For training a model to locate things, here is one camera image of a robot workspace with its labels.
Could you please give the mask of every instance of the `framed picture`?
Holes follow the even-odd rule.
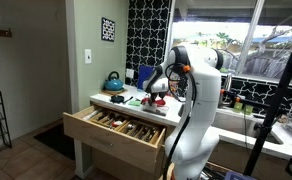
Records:
[[[115,41],[115,22],[102,17],[101,38],[103,41]]]

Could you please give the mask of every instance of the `tiled floor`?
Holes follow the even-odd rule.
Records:
[[[61,120],[37,129],[12,141],[13,148],[0,151],[0,180],[78,180],[74,177],[75,162],[33,137],[58,124]],[[87,180],[116,180],[94,170]]]

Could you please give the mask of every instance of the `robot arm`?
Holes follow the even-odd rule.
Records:
[[[188,79],[186,102],[179,125],[165,141],[166,155],[168,161],[171,158],[175,163],[174,175],[177,180],[198,178],[218,143],[218,134],[209,127],[214,121],[218,105],[221,75],[217,69],[222,64],[221,53],[214,49],[181,44],[170,51],[167,60],[157,66],[151,77],[143,83],[144,90],[151,93],[153,101],[157,94],[167,92],[168,83],[158,86],[162,80],[157,81],[166,77],[166,69],[168,74],[173,71]]]

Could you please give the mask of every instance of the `open drawer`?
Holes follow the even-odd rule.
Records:
[[[146,121],[141,122],[134,117],[129,117],[124,114],[127,120],[121,126],[113,129],[96,123],[96,115],[88,120],[84,120],[84,117],[100,109],[98,106],[91,106],[73,115],[64,113],[65,134],[111,156],[153,173],[156,157],[163,143],[166,129],[159,125],[148,124]],[[145,127],[156,127],[156,132],[153,133],[150,139],[147,139],[146,136],[141,136],[143,129],[140,129],[135,136],[132,136],[131,133],[125,132],[129,123],[132,122],[134,124],[144,124]]]

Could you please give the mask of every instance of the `blue kettle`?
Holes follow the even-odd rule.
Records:
[[[108,79],[105,82],[105,89],[109,91],[120,91],[123,89],[123,82],[119,79],[118,72],[113,71],[108,75]]]

